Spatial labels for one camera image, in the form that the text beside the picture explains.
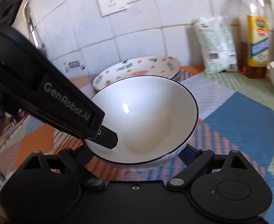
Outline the pink bunny Lovely Bear plate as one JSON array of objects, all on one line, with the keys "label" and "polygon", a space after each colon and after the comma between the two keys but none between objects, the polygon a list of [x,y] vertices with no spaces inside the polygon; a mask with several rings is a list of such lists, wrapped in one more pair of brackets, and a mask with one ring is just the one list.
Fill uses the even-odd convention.
[{"label": "pink bunny Lovely Bear plate", "polygon": [[117,63],[101,72],[93,81],[95,91],[100,91],[115,81],[132,76],[156,75],[169,79],[180,72],[181,62],[175,57],[145,56]]}]

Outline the hanging metal ladle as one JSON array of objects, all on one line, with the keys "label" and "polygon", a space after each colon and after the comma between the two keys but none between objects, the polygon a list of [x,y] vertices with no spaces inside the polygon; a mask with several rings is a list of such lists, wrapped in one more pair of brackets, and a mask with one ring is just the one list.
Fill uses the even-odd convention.
[{"label": "hanging metal ladle", "polygon": [[37,25],[30,8],[30,1],[26,0],[22,10],[23,20],[28,30],[29,41],[46,57],[46,46],[41,41],[37,31]]}]

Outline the patchwork checkered tablecloth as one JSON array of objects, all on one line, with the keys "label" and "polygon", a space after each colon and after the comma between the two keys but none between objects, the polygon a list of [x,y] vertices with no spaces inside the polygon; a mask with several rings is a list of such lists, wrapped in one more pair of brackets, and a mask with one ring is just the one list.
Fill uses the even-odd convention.
[{"label": "patchwork checkered tablecloth", "polygon": [[[186,67],[182,84],[199,105],[199,123],[190,144],[216,154],[240,151],[273,193],[266,220],[274,223],[274,87],[239,73],[205,74]],[[8,123],[0,138],[0,172],[9,177],[34,150],[55,154],[82,142],[27,115]]]}]

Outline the white salt bag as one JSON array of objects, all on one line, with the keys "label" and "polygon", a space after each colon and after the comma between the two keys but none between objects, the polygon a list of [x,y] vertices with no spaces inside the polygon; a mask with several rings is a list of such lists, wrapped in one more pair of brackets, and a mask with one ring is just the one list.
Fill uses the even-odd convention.
[{"label": "white salt bag", "polygon": [[204,72],[237,72],[237,51],[226,18],[200,18],[194,30],[201,47]]}]

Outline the cooking oil bottle yellow label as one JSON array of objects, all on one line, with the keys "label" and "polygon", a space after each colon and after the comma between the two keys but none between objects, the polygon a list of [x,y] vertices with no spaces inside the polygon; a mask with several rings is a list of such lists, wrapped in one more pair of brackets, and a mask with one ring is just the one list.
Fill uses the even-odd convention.
[{"label": "cooking oil bottle yellow label", "polygon": [[239,71],[248,78],[264,78],[269,54],[268,21],[259,0],[240,1]]}]

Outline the wall sticker label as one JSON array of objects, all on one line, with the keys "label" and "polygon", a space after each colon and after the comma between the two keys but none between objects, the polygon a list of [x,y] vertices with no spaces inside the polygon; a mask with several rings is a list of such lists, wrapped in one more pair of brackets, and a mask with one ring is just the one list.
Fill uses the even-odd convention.
[{"label": "wall sticker label", "polygon": [[70,73],[76,70],[84,70],[85,64],[81,63],[79,60],[72,61],[72,62],[64,62],[63,68],[66,73]]}]

